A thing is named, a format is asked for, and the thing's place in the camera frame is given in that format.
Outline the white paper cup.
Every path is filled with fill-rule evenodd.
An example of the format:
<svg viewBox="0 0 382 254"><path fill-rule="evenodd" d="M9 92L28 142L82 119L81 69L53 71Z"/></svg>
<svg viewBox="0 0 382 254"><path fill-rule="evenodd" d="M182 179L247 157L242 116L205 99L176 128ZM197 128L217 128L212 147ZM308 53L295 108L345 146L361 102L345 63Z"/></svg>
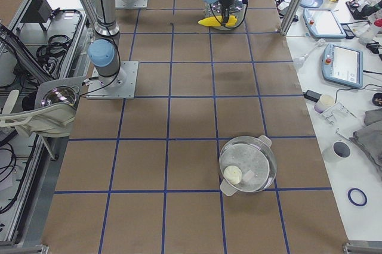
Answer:
<svg viewBox="0 0 382 254"><path fill-rule="evenodd" d="M330 163L340 162L348 158L350 154L349 146L343 141L335 141L322 152L324 161Z"/></svg>

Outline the teach pendant near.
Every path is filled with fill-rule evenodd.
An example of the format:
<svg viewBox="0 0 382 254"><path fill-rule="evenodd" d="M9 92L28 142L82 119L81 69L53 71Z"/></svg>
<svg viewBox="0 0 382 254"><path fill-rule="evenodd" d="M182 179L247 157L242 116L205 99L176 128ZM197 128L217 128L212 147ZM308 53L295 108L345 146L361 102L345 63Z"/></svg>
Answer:
<svg viewBox="0 0 382 254"><path fill-rule="evenodd" d="M321 71L326 81L361 89L363 52L337 44L328 44L322 54Z"/></svg>

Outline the teach pendant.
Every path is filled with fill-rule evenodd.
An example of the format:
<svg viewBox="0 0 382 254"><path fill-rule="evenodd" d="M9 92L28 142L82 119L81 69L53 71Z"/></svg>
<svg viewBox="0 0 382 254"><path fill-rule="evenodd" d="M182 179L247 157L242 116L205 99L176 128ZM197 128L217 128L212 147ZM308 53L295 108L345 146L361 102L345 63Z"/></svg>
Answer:
<svg viewBox="0 0 382 254"><path fill-rule="evenodd" d="M308 31L315 38L343 39L346 33L330 9L305 8L303 18Z"/></svg>
<svg viewBox="0 0 382 254"><path fill-rule="evenodd" d="M322 54L321 71L326 81L361 89L363 52L337 44L328 44Z"/></svg>

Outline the teach pendant far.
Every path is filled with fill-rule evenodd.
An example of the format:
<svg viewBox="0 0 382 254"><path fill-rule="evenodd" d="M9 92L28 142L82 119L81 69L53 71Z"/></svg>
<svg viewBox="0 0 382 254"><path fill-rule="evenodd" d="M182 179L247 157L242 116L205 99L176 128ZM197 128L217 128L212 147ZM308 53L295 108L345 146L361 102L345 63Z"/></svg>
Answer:
<svg viewBox="0 0 382 254"><path fill-rule="evenodd" d="M330 9L305 8L303 18L308 31L315 38L343 39L346 33Z"/></svg>

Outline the metal bowl on chair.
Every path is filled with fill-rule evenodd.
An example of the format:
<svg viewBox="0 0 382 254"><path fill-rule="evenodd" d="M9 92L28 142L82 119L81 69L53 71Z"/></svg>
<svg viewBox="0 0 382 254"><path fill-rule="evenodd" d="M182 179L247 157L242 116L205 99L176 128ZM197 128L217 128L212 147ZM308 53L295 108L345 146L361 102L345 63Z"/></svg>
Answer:
<svg viewBox="0 0 382 254"><path fill-rule="evenodd" d="M72 87L58 86L49 90L41 99L42 107L50 106L55 103L65 103L74 106L78 95Z"/></svg>

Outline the blue plate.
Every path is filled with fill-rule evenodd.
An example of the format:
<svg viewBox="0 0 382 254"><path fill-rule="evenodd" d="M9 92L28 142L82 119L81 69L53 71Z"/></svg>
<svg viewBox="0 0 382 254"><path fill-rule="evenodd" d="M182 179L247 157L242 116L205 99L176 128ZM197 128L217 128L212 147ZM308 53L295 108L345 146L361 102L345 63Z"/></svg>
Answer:
<svg viewBox="0 0 382 254"><path fill-rule="evenodd" d="M301 0L300 6L303 8L319 8L324 0Z"/></svg>

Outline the pale green electric pot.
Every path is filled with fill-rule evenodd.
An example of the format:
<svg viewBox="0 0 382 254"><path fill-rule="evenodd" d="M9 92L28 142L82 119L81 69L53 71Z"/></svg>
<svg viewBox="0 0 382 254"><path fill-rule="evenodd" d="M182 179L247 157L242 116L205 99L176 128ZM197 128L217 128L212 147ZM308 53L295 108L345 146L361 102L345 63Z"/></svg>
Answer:
<svg viewBox="0 0 382 254"><path fill-rule="evenodd" d="M245 19L248 0L234 0L229 8L223 8L219 3L205 5L205 18L199 24L218 30L230 30L239 27Z"/></svg>

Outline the yellow toy corn cob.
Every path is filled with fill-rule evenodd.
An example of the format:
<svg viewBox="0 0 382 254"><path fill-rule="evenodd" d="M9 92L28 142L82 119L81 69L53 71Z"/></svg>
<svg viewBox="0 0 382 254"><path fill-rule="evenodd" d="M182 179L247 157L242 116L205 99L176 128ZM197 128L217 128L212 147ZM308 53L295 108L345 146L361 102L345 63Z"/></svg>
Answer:
<svg viewBox="0 0 382 254"><path fill-rule="evenodd" d="M235 16L229 16L227 23L223 23L222 16L212 16L199 20L198 24L206 27L234 27L237 21Z"/></svg>

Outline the black power adapter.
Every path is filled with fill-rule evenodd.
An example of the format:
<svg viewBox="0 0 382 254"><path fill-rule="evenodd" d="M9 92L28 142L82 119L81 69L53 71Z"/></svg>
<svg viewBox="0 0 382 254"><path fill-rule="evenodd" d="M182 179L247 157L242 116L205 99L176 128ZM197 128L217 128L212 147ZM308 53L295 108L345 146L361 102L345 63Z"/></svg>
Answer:
<svg viewBox="0 0 382 254"><path fill-rule="evenodd" d="M304 91L303 95L305 99L312 101L314 103L317 103L320 97L322 96L322 94L309 90L309 89L307 91Z"/></svg>

